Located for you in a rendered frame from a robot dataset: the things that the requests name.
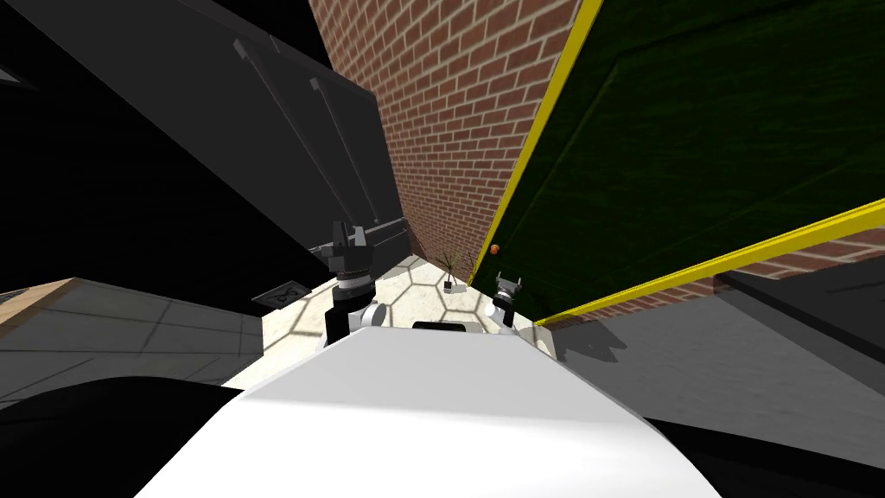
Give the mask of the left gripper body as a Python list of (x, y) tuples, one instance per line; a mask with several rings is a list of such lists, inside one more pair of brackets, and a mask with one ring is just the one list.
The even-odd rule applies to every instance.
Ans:
[(331, 245), (320, 248), (317, 255), (335, 274), (369, 271), (373, 260), (372, 246)]

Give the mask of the small potted plant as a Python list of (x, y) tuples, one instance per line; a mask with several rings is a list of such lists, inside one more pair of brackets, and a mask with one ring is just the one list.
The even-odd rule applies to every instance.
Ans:
[(455, 270), (458, 268), (460, 261), (462, 261), (462, 254), (448, 254), (446, 252), (441, 252), (439, 255), (434, 257), (434, 260), (444, 269), (444, 272), (446, 274), (446, 278), (443, 283), (443, 291), (449, 294), (465, 292), (465, 285), (458, 284), (457, 279), (454, 276)]

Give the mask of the grey patterned floor mat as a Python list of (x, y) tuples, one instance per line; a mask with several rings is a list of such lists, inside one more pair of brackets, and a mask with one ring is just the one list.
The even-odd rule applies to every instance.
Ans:
[(307, 296), (311, 291), (309, 287), (296, 281), (289, 281), (254, 297), (252, 301), (274, 310), (282, 310), (300, 298)]

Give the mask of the dark grey wardrobe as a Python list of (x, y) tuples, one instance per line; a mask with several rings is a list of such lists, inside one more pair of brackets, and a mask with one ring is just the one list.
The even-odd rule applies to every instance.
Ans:
[(6, 0), (311, 252), (363, 227), (411, 255), (374, 96), (213, 0)]

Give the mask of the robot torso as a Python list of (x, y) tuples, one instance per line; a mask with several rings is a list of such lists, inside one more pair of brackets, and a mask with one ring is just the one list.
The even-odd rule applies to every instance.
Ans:
[(239, 393), (135, 498), (721, 498), (518, 335), (369, 327)]

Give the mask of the dark green door leaf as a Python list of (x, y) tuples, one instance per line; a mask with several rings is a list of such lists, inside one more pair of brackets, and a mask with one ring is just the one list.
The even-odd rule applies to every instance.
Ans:
[(544, 319), (885, 198), (885, 0), (602, 0), (473, 280)]

